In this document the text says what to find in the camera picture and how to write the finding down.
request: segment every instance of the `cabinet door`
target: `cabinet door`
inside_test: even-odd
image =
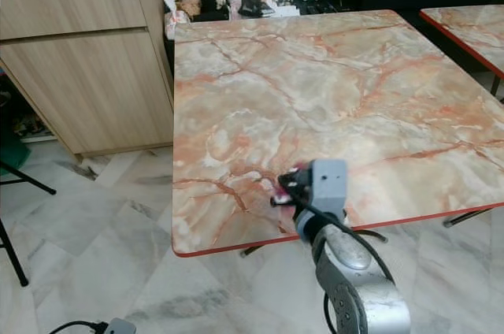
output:
[[[172,107],[148,33],[12,43],[0,56],[75,154],[172,142]]]

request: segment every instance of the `table top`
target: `table top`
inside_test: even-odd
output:
[[[504,5],[423,9],[421,16],[504,79]]]
[[[348,164],[372,228],[504,205],[504,107],[390,10],[178,25],[173,250],[298,238],[276,177]]]

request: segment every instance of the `red table edge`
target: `red table edge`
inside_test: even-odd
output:
[[[422,221],[422,220],[428,220],[428,219],[437,218],[437,217],[457,216],[457,215],[463,214],[463,213],[473,212],[476,210],[488,210],[490,208],[497,208],[500,206],[504,207],[504,202],[495,202],[492,204],[487,204],[486,206],[477,206],[474,208],[464,208],[462,210],[451,210],[448,212],[427,214],[425,216],[403,218],[400,220],[384,221],[384,222],[380,222],[379,224],[358,225],[358,226],[354,226],[352,229],[353,230],[360,230],[360,229],[380,228],[382,226],[405,224],[406,222]],[[267,239],[264,241],[257,241],[257,242],[251,242],[251,243],[241,243],[238,245],[217,247],[214,249],[200,250],[200,251],[195,251],[192,253],[179,253],[175,250],[175,247],[173,246],[174,242],[173,242],[173,234],[172,234],[172,250],[173,250],[173,253],[179,258],[192,258],[192,257],[198,257],[200,255],[223,253],[225,251],[247,249],[249,247],[264,246],[264,245],[270,245],[270,244],[274,244],[274,243],[289,242],[289,241],[294,241],[297,239],[299,239],[299,236],[297,234],[295,234],[292,236],[285,236],[282,238]]]
[[[475,49],[473,49],[470,45],[464,43],[462,39],[459,39],[456,35],[451,33],[450,30],[446,29],[444,27],[444,24],[441,24],[438,21],[432,19],[427,13],[424,13],[424,10],[422,9],[420,10],[420,17],[427,21],[429,24],[432,24],[434,27],[436,27],[440,32],[451,39],[454,43],[459,45],[467,53],[471,54],[476,60],[478,60],[492,72],[494,72],[496,76],[504,80],[504,70],[499,69],[497,66],[489,62],[489,60],[483,57],[480,53],[478,53]]]

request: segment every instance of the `floor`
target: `floor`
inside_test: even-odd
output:
[[[0,333],[47,334],[67,321],[113,317],[138,334],[328,332],[303,243],[248,258],[174,255],[171,148],[81,165],[56,142],[31,149],[21,170],[57,195],[2,186],[2,219],[31,283],[20,287],[0,250]],[[450,229],[436,219],[379,231],[389,242],[370,241],[409,304],[412,334],[502,331],[504,207]]]

